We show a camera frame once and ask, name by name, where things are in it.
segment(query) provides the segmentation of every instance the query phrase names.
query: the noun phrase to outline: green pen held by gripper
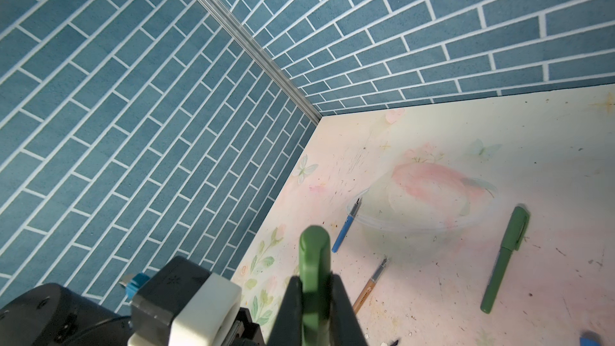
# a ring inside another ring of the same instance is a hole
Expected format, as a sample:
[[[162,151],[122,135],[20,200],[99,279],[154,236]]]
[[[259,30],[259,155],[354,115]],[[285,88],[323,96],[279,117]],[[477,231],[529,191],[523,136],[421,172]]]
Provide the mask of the green pen held by gripper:
[[[490,313],[493,308],[493,303],[496,300],[497,290],[502,279],[504,279],[504,272],[506,266],[511,259],[513,250],[519,250],[525,231],[528,227],[529,213],[522,207],[517,206],[512,211],[512,216],[508,222],[508,227],[504,232],[504,238],[500,245],[500,251],[497,255],[496,265],[493,267],[493,273],[491,273],[491,279],[487,285],[487,290],[483,296],[483,301],[480,303],[480,309],[484,313]]]

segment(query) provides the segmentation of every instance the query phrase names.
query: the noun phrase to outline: pen barrel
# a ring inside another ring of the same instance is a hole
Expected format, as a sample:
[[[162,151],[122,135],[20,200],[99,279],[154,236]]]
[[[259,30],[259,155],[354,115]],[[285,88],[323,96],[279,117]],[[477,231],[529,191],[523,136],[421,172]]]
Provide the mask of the pen barrel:
[[[361,291],[361,294],[358,295],[357,300],[352,305],[352,311],[354,311],[355,314],[358,313],[359,309],[361,309],[361,306],[365,303],[365,301],[367,300],[367,297],[370,295],[370,293],[372,292],[375,286],[376,286],[376,283],[374,281],[372,280],[367,281],[367,284],[363,288],[363,291]]]
[[[491,279],[485,290],[483,301],[480,303],[480,309],[484,313],[490,313],[493,308],[493,303],[496,300],[497,290],[499,290],[500,284],[504,279],[504,272],[506,266],[511,259],[512,251],[507,248],[500,248],[500,252],[497,255],[496,265],[493,267],[493,273],[491,273]]]
[[[346,234],[348,233],[348,229],[350,228],[350,225],[352,224],[353,220],[354,218],[351,216],[348,216],[348,218],[346,218],[346,222],[342,226],[340,234],[338,235],[338,238],[335,240],[335,243],[333,244],[333,248],[331,248],[331,251],[333,252],[338,251],[338,249],[340,248],[342,244],[342,241],[344,240],[344,238],[346,237]]]

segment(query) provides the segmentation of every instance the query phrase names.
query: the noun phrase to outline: blue brick wall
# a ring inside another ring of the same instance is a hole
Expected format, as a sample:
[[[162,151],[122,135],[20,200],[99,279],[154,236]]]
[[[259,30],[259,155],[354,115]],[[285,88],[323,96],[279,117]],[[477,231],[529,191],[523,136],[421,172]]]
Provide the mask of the blue brick wall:
[[[323,115],[615,81],[615,0],[222,0]]]
[[[0,306],[229,277],[315,126],[195,0],[0,0]]]

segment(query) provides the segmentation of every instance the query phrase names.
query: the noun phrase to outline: green leaf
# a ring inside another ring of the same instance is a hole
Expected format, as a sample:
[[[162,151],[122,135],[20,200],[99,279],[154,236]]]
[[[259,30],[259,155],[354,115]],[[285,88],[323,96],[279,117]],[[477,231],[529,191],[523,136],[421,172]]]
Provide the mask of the green leaf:
[[[252,273],[254,271],[254,266],[257,265],[257,260],[258,260],[258,256],[255,255],[254,259],[252,259],[252,264],[250,265],[250,273]]]
[[[252,312],[254,316],[257,316],[258,313],[258,299],[257,296],[254,296],[254,299],[252,299]]]
[[[273,262],[275,262],[275,259],[273,259],[273,257],[267,257],[267,258],[263,258],[261,262],[263,263],[265,267],[269,267],[273,265]]]
[[[254,288],[254,286],[257,285],[257,280],[254,278],[250,278],[249,280],[247,280],[244,284],[244,286],[248,289],[251,290]]]

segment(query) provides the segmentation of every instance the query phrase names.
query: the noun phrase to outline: brown pen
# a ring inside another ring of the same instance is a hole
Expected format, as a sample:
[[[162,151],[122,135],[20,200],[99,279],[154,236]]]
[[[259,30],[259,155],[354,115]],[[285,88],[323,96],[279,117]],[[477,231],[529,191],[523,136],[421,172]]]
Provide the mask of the brown pen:
[[[376,286],[376,282],[378,282],[378,279],[380,278],[380,275],[384,271],[384,268],[386,267],[386,264],[388,262],[389,259],[385,256],[374,275],[372,275],[370,280],[368,280],[365,284],[365,287],[363,288],[363,291],[361,291],[361,294],[358,295],[357,301],[355,301],[355,303],[352,305],[352,310],[355,314],[358,313],[359,309],[361,309],[361,306],[363,305],[363,303],[365,303],[365,300]]]

